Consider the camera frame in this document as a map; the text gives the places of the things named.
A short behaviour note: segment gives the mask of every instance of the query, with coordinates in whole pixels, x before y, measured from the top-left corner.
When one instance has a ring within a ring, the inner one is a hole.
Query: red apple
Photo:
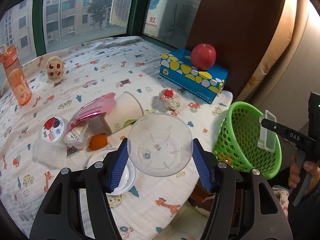
[[[192,64],[201,70],[208,70],[216,62],[217,53],[210,44],[198,44],[191,52]]]

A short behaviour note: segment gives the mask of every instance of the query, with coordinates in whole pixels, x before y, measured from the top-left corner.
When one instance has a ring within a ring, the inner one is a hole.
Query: white tablecloth
[[[165,87],[179,89],[159,76],[160,55],[167,50],[140,37],[106,38],[69,49],[46,54],[23,66],[32,88],[30,102],[20,107],[10,89],[4,89],[0,99],[0,199],[18,227],[27,235],[41,204],[59,170],[33,160],[33,146],[41,126],[51,115],[68,121],[73,114],[93,99],[114,92],[116,98],[129,91],[138,99],[145,114],[172,113],[190,128],[205,150],[211,151],[232,101],[229,92],[222,91],[209,105],[188,92],[179,91],[181,107],[167,111],[157,99]],[[48,81],[45,65],[49,57],[58,55],[65,62],[61,82]],[[117,84],[123,80],[124,86]],[[199,104],[197,112],[190,103]],[[130,126],[109,138],[109,147],[118,147]],[[66,159],[72,170],[83,169],[92,155],[84,149]],[[156,178],[138,172],[135,186],[120,196],[109,198],[109,204],[123,239],[152,239],[165,228],[180,206],[190,196],[198,174],[193,160],[176,175]],[[81,191],[83,222],[86,234],[94,237]]]

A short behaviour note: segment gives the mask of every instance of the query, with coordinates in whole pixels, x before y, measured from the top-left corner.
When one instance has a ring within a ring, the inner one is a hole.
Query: silver bolt
[[[260,174],[260,171],[259,171],[258,169],[253,169],[253,170],[252,170],[252,173],[253,173],[254,175],[259,175],[259,174]]]
[[[61,174],[63,174],[63,175],[67,174],[68,172],[69,172],[69,169],[68,169],[68,168],[63,168],[63,169],[61,170]]]
[[[220,162],[220,163],[218,163],[218,167],[222,168],[222,169],[225,169],[227,167],[227,164],[224,163],[224,162]]]
[[[97,168],[97,169],[101,168],[102,166],[103,166],[103,162],[97,162],[97,163],[94,164],[94,167]]]

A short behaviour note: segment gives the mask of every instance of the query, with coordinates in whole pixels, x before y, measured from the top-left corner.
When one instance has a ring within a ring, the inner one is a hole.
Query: pink package
[[[83,106],[71,118],[67,132],[83,120],[87,120],[104,113],[110,114],[115,102],[115,95],[115,93],[108,93]]]

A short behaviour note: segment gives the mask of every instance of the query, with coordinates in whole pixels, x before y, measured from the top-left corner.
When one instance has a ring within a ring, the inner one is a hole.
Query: orange water bottle
[[[18,51],[14,45],[9,48],[5,44],[0,46],[0,62],[3,64],[9,85],[19,105],[25,105],[29,102],[32,92],[24,77]]]

